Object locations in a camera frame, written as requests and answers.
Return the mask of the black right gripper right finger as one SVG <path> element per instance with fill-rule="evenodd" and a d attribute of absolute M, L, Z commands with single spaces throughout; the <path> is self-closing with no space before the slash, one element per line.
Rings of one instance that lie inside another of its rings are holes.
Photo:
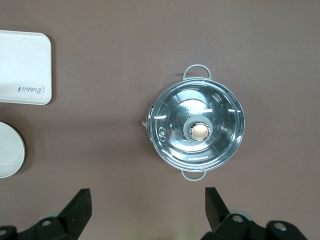
<path fill-rule="evenodd" d="M 203 240 L 305 240 L 293 224 L 272 220 L 259 226 L 240 211 L 230 212 L 215 187 L 205 188 L 205 214 L 211 231 Z"/>

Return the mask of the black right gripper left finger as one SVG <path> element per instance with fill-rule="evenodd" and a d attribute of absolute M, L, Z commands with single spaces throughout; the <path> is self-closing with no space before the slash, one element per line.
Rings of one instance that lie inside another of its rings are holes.
<path fill-rule="evenodd" d="M 83 188 L 56 216 L 42 218 L 30 228 L 17 232 L 14 225 L 0 227 L 2 240 L 77 240 L 92 216 L 92 196 Z"/>

